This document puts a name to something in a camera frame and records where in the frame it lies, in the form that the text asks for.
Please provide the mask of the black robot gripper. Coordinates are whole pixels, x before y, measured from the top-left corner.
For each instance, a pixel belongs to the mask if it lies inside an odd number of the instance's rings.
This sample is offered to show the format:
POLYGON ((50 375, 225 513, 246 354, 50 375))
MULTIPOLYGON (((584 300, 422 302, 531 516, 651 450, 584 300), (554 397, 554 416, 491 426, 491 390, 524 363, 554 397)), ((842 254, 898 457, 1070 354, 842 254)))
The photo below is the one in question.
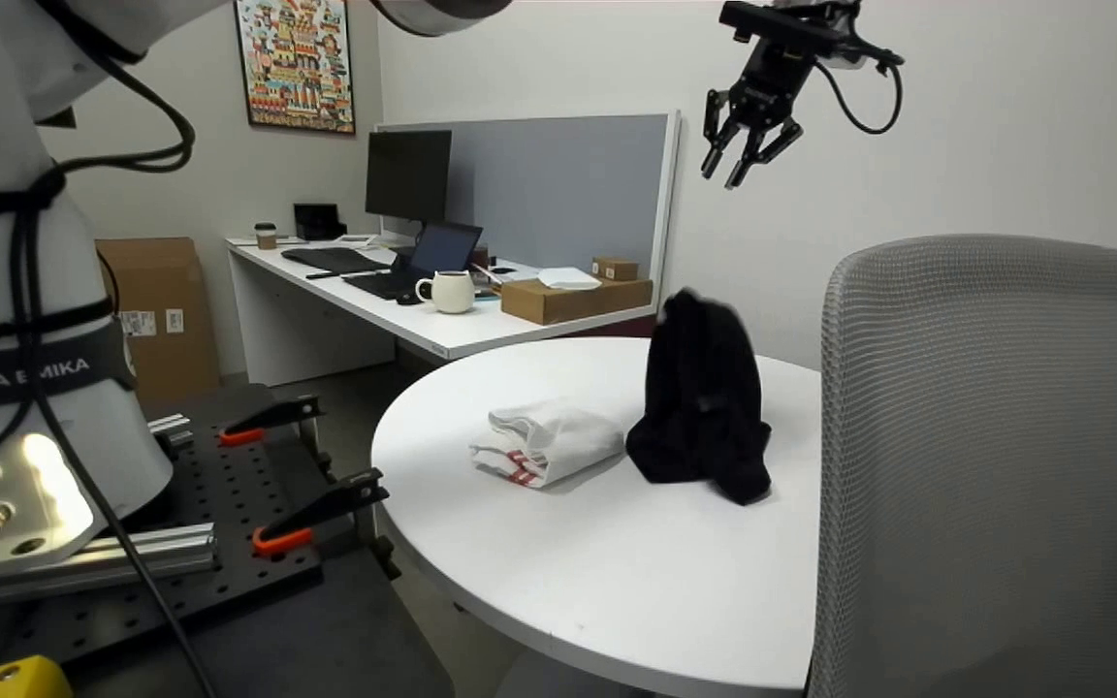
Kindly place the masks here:
POLYGON ((727 191, 736 191, 751 167, 769 167, 777 156, 782 156, 804 134, 789 107, 809 71, 813 71, 809 54, 758 37, 734 88, 707 92, 702 174, 718 172, 736 130, 747 130, 747 138, 724 177, 727 191))

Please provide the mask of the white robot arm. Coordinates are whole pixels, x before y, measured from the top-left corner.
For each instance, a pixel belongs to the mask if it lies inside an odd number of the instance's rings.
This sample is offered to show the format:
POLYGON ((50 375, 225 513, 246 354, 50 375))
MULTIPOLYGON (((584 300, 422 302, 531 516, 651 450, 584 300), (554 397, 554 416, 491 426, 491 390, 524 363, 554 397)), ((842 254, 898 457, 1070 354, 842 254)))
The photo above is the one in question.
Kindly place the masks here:
POLYGON ((129 81, 217 5, 0 0, 0 446, 54 437, 97 516, 152 504, 172 463, 144 426, 85 212, 37 124, 106 79, 129 81))

